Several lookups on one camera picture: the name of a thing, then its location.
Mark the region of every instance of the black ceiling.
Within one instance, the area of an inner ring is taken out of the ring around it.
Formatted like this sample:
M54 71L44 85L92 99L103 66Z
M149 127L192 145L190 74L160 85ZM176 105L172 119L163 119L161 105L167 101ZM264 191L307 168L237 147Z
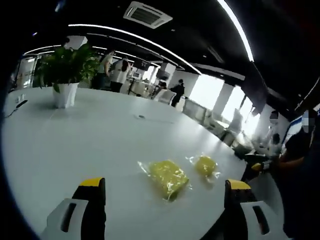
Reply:
M172 0L140 2L173 17L151 29L123 19L131 0L84 3L66 1L59 18L43 27L27 50L60 44L67 35L86 35L93 46L115 48L149 61L168 58L186 71L195 71L171 54L138 38L107 29L68 27L68 24L93 24L128 31L149 39L182 57L198 63L246 75L249 59L237 29L217 0ZM226 0L237 16L251 46L254 62L266 85L288 101L273 105L293 110L319 77L320 27L311 0ZM212 48L222 62L209 52Z

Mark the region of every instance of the desk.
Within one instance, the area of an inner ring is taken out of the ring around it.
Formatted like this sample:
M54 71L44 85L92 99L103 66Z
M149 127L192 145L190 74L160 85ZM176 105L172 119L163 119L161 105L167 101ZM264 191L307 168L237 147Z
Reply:
M218 121L218 120L216 120L215 121L217 124L219 124L221 127L223 127L225 130L229 127L229 125L230 124L228 124L228 123L225 123L225 122L223 122L223 121Z
M79 88L74 107L54 109L52 88L29 88L11 92L6 111L22 93L28 102L4 121L4 169L37 234L83 180L104 177L106 239L199 240L224 211L225 180L240 180L244 173L245 162L231 148L160 102ZM201 153L222 172L212 189L186 160ZM170 203L154 194L137 163L166 159L176 162L192 185Z

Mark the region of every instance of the window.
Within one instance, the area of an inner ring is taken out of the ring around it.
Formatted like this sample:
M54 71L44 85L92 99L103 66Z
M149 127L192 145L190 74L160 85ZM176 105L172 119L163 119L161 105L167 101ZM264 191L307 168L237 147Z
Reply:
M222 79L202 74L198 77L190 94L190 99L212 110L224 85Z
M260 114L253 116L251 112L249 113L246 122L244 123L244 125L242 125L242 130L248 137L251 137L255 133L259 119Z
M245 93L241 90L241 87L235 86L221 114L222 117L231 122L234 118L235 109L240 108L244 96Z
M245 97L243 105L240 108L240 114L243 117L242 125L245 124L245 121L247 120L247 118L251 112L251 109L252 109L252 101L248 97Z
M144 72L142 79L148 79L151 83L155 83L158 70L159 67L156 67L155 69L155 66L149 66L148 70Z
M153 84L156 82L156 79L157 79L156 76L157 76L157 73L158 73L159 69L160 69L160 67L157 66L155 71L154 71L154 74L151 76L150 82L153 83Z
M151 78L151 74L153 72L153 70L155 69L154 66L149 66L148 70L144 72L143 76L142 76L142 79L148 79L150 80Z

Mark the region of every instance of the led light strip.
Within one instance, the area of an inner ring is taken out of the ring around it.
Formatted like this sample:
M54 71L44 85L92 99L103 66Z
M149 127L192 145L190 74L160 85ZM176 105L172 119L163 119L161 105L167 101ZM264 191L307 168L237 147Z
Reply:
M30 51L27 51L27 52L25 52L23 55L26 55L26 54L28 54L28 53L31 53L31 52L34 52L34 51L37 51L37 50L41 50L41 49L46 49L46 48L52 48L52 47L60 47L61 45L52 45L52 46L44 46L44 47L39 47L39 48L36 48L36 49L33 49L33 50L30 50ZM107 50L107 48L105 48L105 47L100 47L100 46L92 46L94 49L102 49L102 50ZM49 53L54 53L55 51L44 51L44 52L40 52L40 53L37 53L38 55L39 54L49 54ZM124 54L124 55L127 55L127 56L130 56L130 57L133 57L133 58L136 58L136 59L141 59L141 60L143 60L143 61L146 61L146 60L144 60L144 59L142 59L142 58L140 58L140 57L137 57L137 56L135 56L135 55L131 55L131 54L129 54L129 53L125 53L125 52L122 52L122 51L115 51L116 53L119 53L119 54ZM158 64L155 64L155 63L153 63L153 62L149 62L149 63L151 63L152 65L155 65L155 66L157 66L157 67L159 67L160 68L160 66L158 65Z
M236 17L236 15L232 11L232 9L228 6L228 4L225 2L225 0L217 0L217 1L221 5L221 7L225 10L226 14L228 14L228 16L231 19L231 21L233 22L235 28L238 30L238 33L239 33L239 35L242 39L243 45L245 47L246 54L248 55L249 61L254 62L254 56L252 55L248 39L246 37L246 34L245 34L242 26L240 25L240 22L238 21L238 18Z
M89 32L88 32L87 34L88 34L88 35L95 35L95 36L105 37L105 38L116 39L116 40L119 40L119 41L123 41L123 42L129 43L129 44L135 45L135 46L137 46L137 47L139 47L139 48L142 48L142 49L145 49L145 50L147 50L147 51L149 51L149 52L151 52L151 53L159 56L159 58L163 58L163 59L171 62L172 64L174 64L174 65L182 68L183 70L185 70L184 67L179 66L176 62L170 60L169 58L167 58L167 57L165 57L165 56L162 56L162 55L160 55L159 53L157 53L157 52L155 52L155 51L152 51L151 49L146 48L146 47L144 47L144 46L141 46L141 45L139 45L139 44L136 44L136 43L134 43L134 42L127 41L127 40L124 40L124 39L119 38L119 37L113 37L113 36L108 36L108 35L103 35L103 34L98 34L98 33L89 33Z
M115 59L122 59L122 57L119 57L119 56L112 56L112 57L115 58Z
M39 47L39 48L30 50L30 51L26 51L23 55L26 55L26 54L28 54L28 53L31 53L31 52L34 52L34 51L37 51L37 50L41 50L41 49L48 49L48 48L60 47L60 46L61 46L61 45L43 46L43 47Z
M44 51L44 52L40 52L40 53L38 53L38 55L39 54L49 54L49 53L54 53L55 51Z
M166 51L167 53L173 55L174 57L176 57L177 59L181 60L182 62L184 62L186 65L188 65L190 68L192 68L193 70L195 70L198 74L202 74L198 69L196 69L194 66L192 66L189 62L187 62L186 60L184 60L182 57L176 55L175 53L173 53L172 51L166 49L165 47L153 42L153 41L150 41L149 39L146 39L142 36L139 36L139 35L136 35L136 34L133 34L131 32L128 32L128 31L124 31L124 30L121 30L121 29L117 29L117 28L113 28L113 27L109 27L109 26L101 26L101 25L94 25L94 24L69 24L68 25L69 27L93 27L93 28L100 28L100 29L108 29L108 30L112 30L112 31L116 31L116 32L120 32L120 33L123 33L123 34L127 34L127 35L130 35L132 37L135 37L135 38L138 38L138 39L141 39L147 43L150 43L164 51Z

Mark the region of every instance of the potted plant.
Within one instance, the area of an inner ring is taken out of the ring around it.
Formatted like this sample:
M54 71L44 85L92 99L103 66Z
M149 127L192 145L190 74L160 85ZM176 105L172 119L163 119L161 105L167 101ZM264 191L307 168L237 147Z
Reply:
M36 74L39 76L40 87L52 86L55 106L68 108L75 104L79 82L84 81L90 85L99 64L88 43L77 50L62 46L41 60Z

